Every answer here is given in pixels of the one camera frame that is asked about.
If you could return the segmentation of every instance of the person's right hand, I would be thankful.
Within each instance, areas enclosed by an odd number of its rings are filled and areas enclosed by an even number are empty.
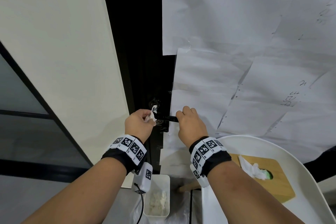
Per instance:
[[[208,136],[207,128],[195,108],[185,106],[183,111],[176,112],[176,117],[180,124],[178,137],[188,148],[201,137]]]

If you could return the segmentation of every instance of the white plastic bin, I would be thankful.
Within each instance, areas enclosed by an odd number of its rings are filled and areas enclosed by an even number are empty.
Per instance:
[[[150,201],[155,193],[166,192],[166,203],[162,215],[154,216],[150,213]],[[152,175],[152,183],[149,192],[146,193],[145,206],[143,209],[145,216],[150,223],[164,221],[170,212],[170,177],[168,175]]]

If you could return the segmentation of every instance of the wooden tissue box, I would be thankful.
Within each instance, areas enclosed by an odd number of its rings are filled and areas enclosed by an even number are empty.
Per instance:
[[[238,154],[231,154],[233,162],[240,166]],[[295,197],[295,192],[284,174],[280,164],[272,158],[260,158],[242,155],[250,164],[258,163],[260,169],[271,172],[273,179],[261,180],[254,178],[261,186],[271,193],[280,203]]]

